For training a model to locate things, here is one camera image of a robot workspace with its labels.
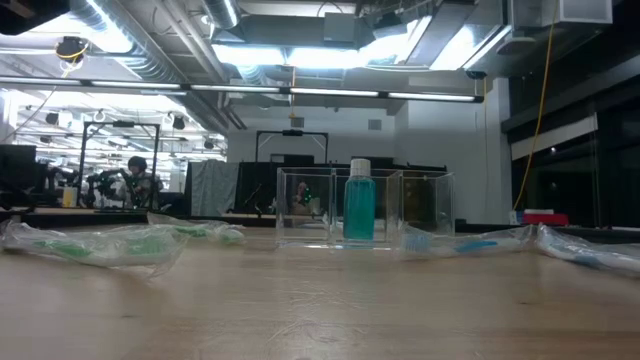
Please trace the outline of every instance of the table surface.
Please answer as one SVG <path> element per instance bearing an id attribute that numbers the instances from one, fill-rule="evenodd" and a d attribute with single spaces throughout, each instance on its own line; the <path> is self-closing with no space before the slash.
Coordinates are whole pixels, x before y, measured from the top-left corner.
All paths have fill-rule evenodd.
<path id="1" fill-rule="evenodd" d="M 12 360 L 638 359 L 639 306 L 636 280 L 530 253 L 397 262 L 192 241 L 151 280 L 0 254 Z"/>

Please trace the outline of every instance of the blue liquid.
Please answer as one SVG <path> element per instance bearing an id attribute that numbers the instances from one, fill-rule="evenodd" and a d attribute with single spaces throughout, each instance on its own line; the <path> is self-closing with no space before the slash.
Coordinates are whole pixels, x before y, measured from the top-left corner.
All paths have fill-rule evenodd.
<path id="1" fill-rule="evenodd" d="M 368 177 L 349 178 L 344 194 L 344 238 L 373 241 L 376 184 Z"/>

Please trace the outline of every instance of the person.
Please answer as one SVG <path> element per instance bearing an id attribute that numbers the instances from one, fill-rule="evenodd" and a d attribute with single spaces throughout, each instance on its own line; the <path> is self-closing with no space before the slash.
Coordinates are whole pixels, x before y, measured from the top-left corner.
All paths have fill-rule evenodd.
<path id="1" fill-rule="evenodd" d="M 134 182 L 133 191 L 138 199 L 141 200 L 139 207 L 149 207 L 149 199 L 151 198 L 151 192 L 153 191 L 154 181 L 151 179 L 151 174 L 147 173 L 147 161 L 140 156 L 133 156 L 128 162 L 129 171 L 131 172 L 131 180 Z M 156 176 L 155 179 L 155 192 L 153 195 L 153 208 L 158 207 L 158 197 L 160 190 L 164 188 L 160 178 Z M 117 197 L 124 200 L 124 207 L 132 209 L 134 207 L 133 197 L 129 193 L 129 186 L 125 182 L 118 189 Z"/>

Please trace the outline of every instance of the red object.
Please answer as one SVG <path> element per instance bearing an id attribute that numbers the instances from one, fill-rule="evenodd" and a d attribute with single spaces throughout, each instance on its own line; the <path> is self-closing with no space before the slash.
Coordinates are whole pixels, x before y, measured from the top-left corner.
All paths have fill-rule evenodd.
<path id="1" fill-rule="evenodd" d="M 524 214 L 522 216 L 523 224 L 545 224 L 545 225 L 569 225 L 569 217 L 565 214 Z"/>

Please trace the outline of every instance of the white wall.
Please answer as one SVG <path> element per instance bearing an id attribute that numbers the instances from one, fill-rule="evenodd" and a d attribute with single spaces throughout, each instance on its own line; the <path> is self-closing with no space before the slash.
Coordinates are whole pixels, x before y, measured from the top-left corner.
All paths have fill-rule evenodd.
<path id="1" fill-rule="evenodd" d="M 457 218 L 508 223 L 511 162 L 500 131 L 508 116 L 506 80 L 488 94 L 486 125 L 483 104 L 408 102 L 396 117 L 396 163 L 446 165 L 455 173 Z"/>
<path id="2" fill-rule="evenodd" d="M 236 108 L 248 130 L 230 132 L 227 161 L 254 161 L 257 130 L 288 130 L 288 108 Z M 384 109 L 297 108 L 296 116 L 305 118 L 304 131 L 329 133 L 329 161 L 349 163 L 353 156 L 394 157 L 394 118 Z M 382 120 L 382 131 L 369 131 L 369 119 Z M 269 138 L 264 134 L 260 143 Z M 324 138 L 315 136 L 324 145 Z M 259 161 L 269 161 L 271 154 L 314 155 L 316 163 L 324 162 L 324 149 L 312 138 L 273 136 L 261 148 Z"/>

